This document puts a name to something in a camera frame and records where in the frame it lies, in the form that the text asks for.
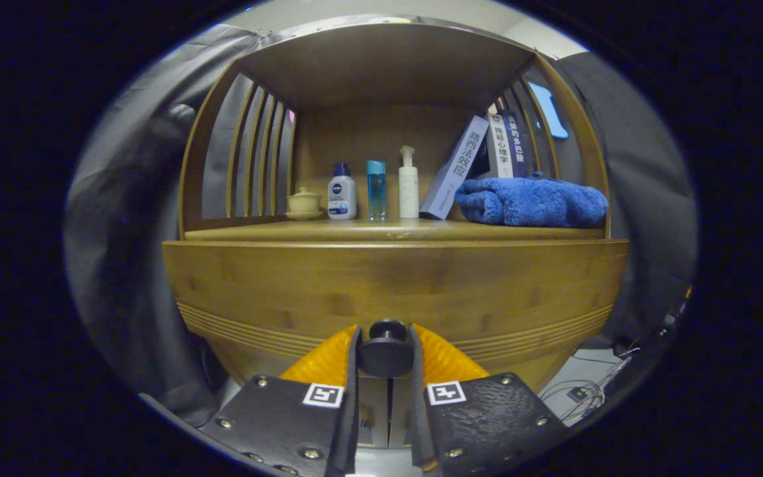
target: book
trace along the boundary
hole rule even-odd
[[[485,153],[474,168],[476,178],[527,178],[532,175],[523,152],[517,115],[511,111],[488,114]]]
[[[535,172],[534,163],[531,159],[527,160],[526,153],[523,152],[526,150],[523,144],[525,133],[520,130],[520,121],[517,120],[517,115],[511,111],[506,111],[505,126],[508,131],[509,153],[514,163],[514,177],[529,178]]]
[[[470,172],[470,166],[476,159],[476,152],[482,144],[487,127],[488,121],[485,118],[474,115],[470,120],[470,124],[455,144],[452,155],[435,174],[432,187],[420,204],[421,214],[446,219],[454,203],[455,191],[461,187],[464,178]]]

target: saucer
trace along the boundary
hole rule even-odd
[[[314,217],[320,217],[320,215],[323,215],[323,211],[313,211],[313,212],[287,212],[287,218],[297,220],[297,221],[306,221],[308,219],[313,219]]]

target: blue object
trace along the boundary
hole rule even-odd
[[[514,227],[593,227],[608,211],[608,200],[593,187],[555,179],[468,180],[455,192],[464,217],[476,223]]]
[[[384,221],[387,209],[385,164],[379,160],[367,161],[367,203],[371,221]]]
[[[367,174],[384,174],[385,164],[381,160],[367,161]]]
[[[558,119],[558,112],[555,111],[555,105],[552,102],[552,92],[541,85],[529,82],[532,87],[532,93],[538,99],[538,104],[541,105],[543,115],[546,117],[546,123],[549,124],[549,132],[552,133],[554,138],[567,139],[570,137],[570,133],[561,126],[561,120]]]
[[[337,176],[351,176],[352,174],[349,172],[349,166],[346,165],[345,162],[337,162],[334,165],[334,174],[331,175],[333,178],[336,178]]]

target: white pump bottle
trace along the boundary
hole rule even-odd
[[[414,167],[414,148],[402,146],[402,167],[399,169],[399,218],[420,217],[420,180]]]

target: black knob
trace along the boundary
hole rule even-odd
[[[405,324],[397,320],[379,320],[370,327],[370,339],[373,338],[395,338],[405,341],[408,337],[408,329]]]
[[[396,320],[379,320],[370,340],[358,347],[358,367],[370,376],[396,378],[414,368],[414,347],[405,341],[408,329]]]

